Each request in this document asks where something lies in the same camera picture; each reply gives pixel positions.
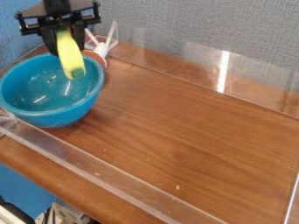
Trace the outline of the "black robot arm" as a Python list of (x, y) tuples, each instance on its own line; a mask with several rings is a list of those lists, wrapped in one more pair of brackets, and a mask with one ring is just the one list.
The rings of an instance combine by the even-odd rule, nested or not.
[(83, 50), (84, 29), (101, 22), (99, 6), (99, 0), (41, 0), (29, 9), (16, 12), (20, 32), (41, 36), (49, 53), (57, 56), (57, 31), (67, 29)]

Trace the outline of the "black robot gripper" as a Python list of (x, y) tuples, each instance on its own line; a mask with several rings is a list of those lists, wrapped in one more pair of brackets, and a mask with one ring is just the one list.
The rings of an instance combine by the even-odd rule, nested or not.
[(53, 29), (71, 26), (79, 49), (84, 49), (85, 27), (101, 22), (99, 0), (41, 0), (35, 6), (15, 13), (23, 35), (41, 34), (49, 53), (57, 56), (57, 39)]

